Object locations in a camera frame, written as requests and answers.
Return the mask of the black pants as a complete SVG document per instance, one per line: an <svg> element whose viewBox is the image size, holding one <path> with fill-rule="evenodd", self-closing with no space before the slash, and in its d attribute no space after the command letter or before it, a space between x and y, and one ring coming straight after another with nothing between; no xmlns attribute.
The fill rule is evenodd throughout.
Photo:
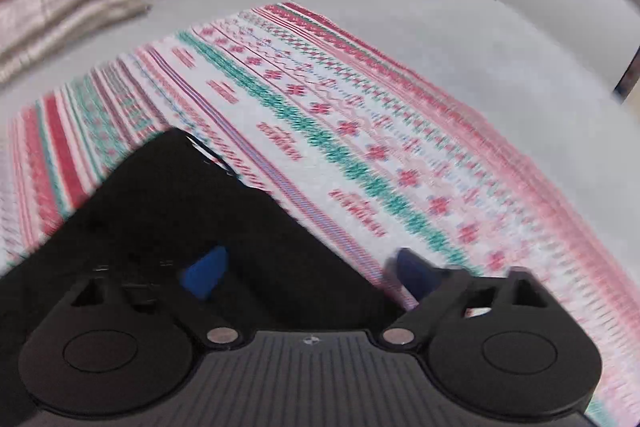
<svg viewBox="0 0 640 427"><path fill-rule="evenodd" d="M367 329L401 305L316 239L266 192L243 184L178 129L129 155L61 228L1 279L1 421L35 412L18 375L30 333L99 265L178 277L221 247L228 265L204 308L244 332Z"/></svg>

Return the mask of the patterned red green white cloth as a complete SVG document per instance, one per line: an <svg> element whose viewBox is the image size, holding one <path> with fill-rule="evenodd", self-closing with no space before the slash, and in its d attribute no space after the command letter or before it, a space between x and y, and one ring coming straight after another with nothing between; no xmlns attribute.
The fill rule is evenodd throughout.
<svg viewBox="0 0 640 427"><path fill-rule="evenodd" d="M266 192L401 315L417 304L392 273L401 248L476 277L532 273L600 352L586 413L469 411L417 355L382 345L387 325L239 329L239 346L206 353L180 389L128 415L58 415L22 384L35 412L17 426L638 424L639 288L625 265L475 110L294 3L145 43L12 118L1 131L1 278L170 129ZM227 265L217 247L173 279L204 303Z"/></svg>

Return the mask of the grey bed sheet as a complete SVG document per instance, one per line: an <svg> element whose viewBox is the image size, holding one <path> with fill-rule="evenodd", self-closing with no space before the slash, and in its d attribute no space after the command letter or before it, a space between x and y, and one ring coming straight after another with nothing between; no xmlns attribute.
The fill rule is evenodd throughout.
<svg viewBox="0 0 640 427"><path fill-rule="evenodd" d="M481 113L567 197L618 259L639 257L639 126L593 72L495 0L152 0L1 90L1 114L195 23L293 1Z"/></svg>

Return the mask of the beige striped duvet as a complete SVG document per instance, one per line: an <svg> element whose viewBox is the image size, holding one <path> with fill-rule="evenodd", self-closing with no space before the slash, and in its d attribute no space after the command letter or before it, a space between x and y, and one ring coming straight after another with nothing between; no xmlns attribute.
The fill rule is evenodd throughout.
<svg viewBox="0 0 640 427"><path fill-rule="evenodd" d="M145 12L149 0L6 0L1 3L1 82L67 43Z"/></svg>

